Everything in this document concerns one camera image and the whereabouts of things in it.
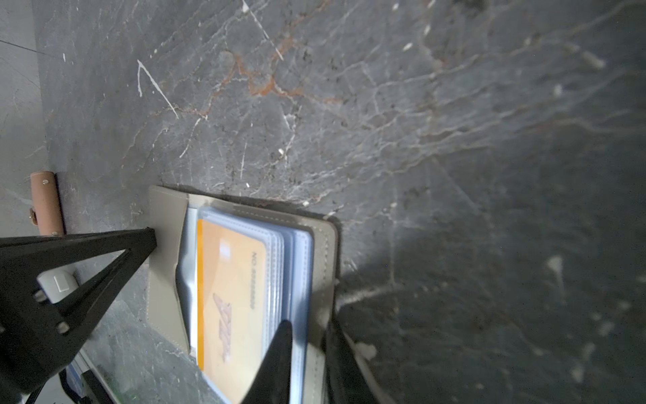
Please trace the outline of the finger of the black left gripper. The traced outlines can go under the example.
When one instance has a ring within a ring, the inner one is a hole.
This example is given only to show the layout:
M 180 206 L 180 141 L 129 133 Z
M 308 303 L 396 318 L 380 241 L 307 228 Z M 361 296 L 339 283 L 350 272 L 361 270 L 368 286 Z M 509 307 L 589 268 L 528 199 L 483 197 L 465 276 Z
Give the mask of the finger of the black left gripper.
M 1 240 L 1 397 L 65 370 L 139 267 L 153 229 Z

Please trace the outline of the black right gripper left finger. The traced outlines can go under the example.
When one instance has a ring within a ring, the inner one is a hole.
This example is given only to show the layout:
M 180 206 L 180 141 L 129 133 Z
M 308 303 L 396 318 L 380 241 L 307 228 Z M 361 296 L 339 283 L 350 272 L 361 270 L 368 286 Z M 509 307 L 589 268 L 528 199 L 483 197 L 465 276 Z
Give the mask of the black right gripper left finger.
M 292 324 L 281 321 L 242 404 L 289 403 L 292 348 Z

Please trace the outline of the orange credit card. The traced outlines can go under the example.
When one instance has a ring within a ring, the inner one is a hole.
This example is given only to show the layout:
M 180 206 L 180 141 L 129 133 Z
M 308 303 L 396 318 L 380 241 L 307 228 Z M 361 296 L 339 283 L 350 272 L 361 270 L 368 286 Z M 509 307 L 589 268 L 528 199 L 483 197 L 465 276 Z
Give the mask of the orange credit card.
M 263 242 L 198 220 L 198 365 L 223 399 L 240 403 L 262 360 Z

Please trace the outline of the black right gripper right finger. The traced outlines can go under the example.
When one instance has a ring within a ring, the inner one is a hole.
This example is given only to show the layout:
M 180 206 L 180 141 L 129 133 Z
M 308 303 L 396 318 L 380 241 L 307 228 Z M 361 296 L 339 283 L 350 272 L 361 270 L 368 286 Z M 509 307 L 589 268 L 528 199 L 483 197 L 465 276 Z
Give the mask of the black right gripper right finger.
M 326 326 L 326 379 L 331 403 L 377 403 L 341 326 L 332 317 Z

